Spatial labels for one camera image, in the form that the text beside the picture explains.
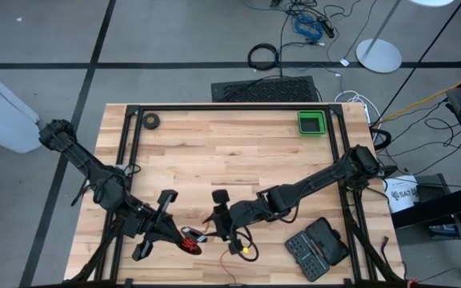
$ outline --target black floor stripe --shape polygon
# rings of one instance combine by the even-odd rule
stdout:
[[[359,62],[350,62],[345,67],[340,62],[284,62],[285,68],[363,68]],[[68,69],[235,69],[249,68],[247,62],[100,62],[100,63],[0,63],[0,70],[68,70]],[[401,68],[419,69],[456,69],[461,68],[457,62],[403,62]]]
[[[95,43],[94,51],[90,59],[90,63],[89,63],[90,65],[86,72],[85,79],[81,87],[81,91],[79,91],[78,101],[76,102],[76,107],[74,108],[72,119],[70,120],[70,122],[74,125],[75,129],[78,128],[78,125],[81,121],[82,112],[85,108],[86,99],[88,98],[88,94],[90,92],[90,86],[92,83],[92,79],[94,78],[94,73],[95,73],[94,64],[97,63],[99,56],[101,55],[102,44],[104,43],[104,39],[106,37],[106,33],[110,25],[110,20],[111,20],[111,16],[113,15],[115,3],[116,3],[116,0],[110,0],[108,2],[108,7],[106,8],[106,13],[104,14],[104,19],[102,20],[101,29],[99,30],[99,34],[97,37],[97,41]],[[59,64],[60,63],[56,63],[56,64],[44,63],[43,65],[44,66],[47,66],[47,65],[57,66]],[[60,192],[60,187],[62,185],[63,177],[65,176],[66,167],[67,167],[67,159],[64,157],[60,157],[60,159],[58,160],[56,171],[54,172],[53,182],[51,183],[49,194],[47,195],[46,204],[44,205],[44,210],[42,211],[42,216],[40,217],[40,222],[38,223],[37,232],[35,233],[35,237],[33,240],[33,244],[31,246],[30,254],[28,255],[28,259],[26,261],[26,266],[24,268],[24,271],[22,272],[22,277],[19,283],[19,287],[31,286],[33,282],[34,275],[37,270],[37,265],[40,260],[40,255],[42,253],[44,243],[46,242],[47,231],[49,230],[50,222],[51,222],[51,219],[53,218],[54,208],[58,200],[58,194]]]

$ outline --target white lamp base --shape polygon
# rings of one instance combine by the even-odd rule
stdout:
[[[398,48],[382,39],[376,40],[371,50],[364,57],[367,47],[373,39],[367,39],[357,46],[355,51],[357,59],[367,69],[378,73],[390,73],[396,71],[401,66],[401,54]]]

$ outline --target white trash can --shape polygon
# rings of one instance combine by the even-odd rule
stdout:
[[[0,83],[0,145],[18,153],[40,147],[38,115]]]

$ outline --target butcher block tabletop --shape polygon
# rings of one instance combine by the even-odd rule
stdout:
[[[162,190],[178,191],[176,201],[169,205],[167,212],[174,215],[179,229],[191,226],[214,231],[212,224],[208,227],[202,224],[214,206],[213,190],[228,190],[229,205],[240,200],[255,200],[255,193],[260,190],[295,183],[333,162],[328,133],[301,137],[297,110],[189,110],[189,106],[186,104],[185,110],[147,111],[158,114],[161,124],[155,130],[141,131],[136,163],[142,170],[134,175],[131,189],[134,196],[154,208]],[[115,164],[125,110],[126,104],[106,106],[94,153],[105,164]],[[345,103],[343,111],[351,146],[359,144],[373,151],[362,105]],[[133,119],[124,163],[129,161],[135,117]],[[335,133],[342,154],[337,123],[335,118]],[[383,191],[380,180],[371,180],[371,188]],[[364,190],[362,201],[373,247],[380,252],[383,237],[387,236],[390,239],[385,249],[387,260],[395,273],[403,276],[387,200]],[[93,203],[89,192],[82,200],[65,279],[76,275],[97,249],[105,215],[106,211]],[[201,244],[199,256],[186,254],[168,242],[155,242],[150,256],[135,262],[131,255],[142,236],[124,237],[118,283],[133,278],[134,283],[142,284],[311,284],[284,242],[321,217],[329,221],[346,243],[336,184],[304,198],[298,218],[292,224],[277,221],[249,226],[260,252],[256,262],[245,262],[238,255],[225,253],[227,243],[219,238]],[[362,277],[367,278],[363,249],[358,241],[356,243]],[[113,246],[106,256],[103,278],[109,278],[112,256]],[[343,284],[344,278],[353,279],[350,257],[332,266],[313,284]]]

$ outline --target white cable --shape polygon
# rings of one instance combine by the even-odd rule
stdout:
[[[352,98],[349,98],[347,100],[347,102],[353,102],[353,103],[356,103],[356,102],[361,102],[362,104],[366,104],[364,102],[364,100],[366,100],[370,105],[371,107],[373,107],[373,109],[375,110],[376,114],[378,115],[379,117],[379,122],[381,123],[382,122],[382,119],[380,118],[380,111],[378,110],[378,108],[376,108],[375,104],[373,104],[373,102],[371,100],[369,100],[366,96],[364,95],[361,95],[359,94],[357,91],[353,91],[353,90],[346,90],[342,93],[339,93],[337,96],[335,96],[335,99],[334,99],[334,102],[338,102],[339,101],[339,98],[341,96],[343,96],[344,94],[349,94],[349,93],[352,93],[354,94]],[[378,129],[382,128],[382,124],[379,124],[378,125]],[[376,142],[376,138],[378,137],[378,134],[375,134],[375,136],[373,137],[373,143]]]

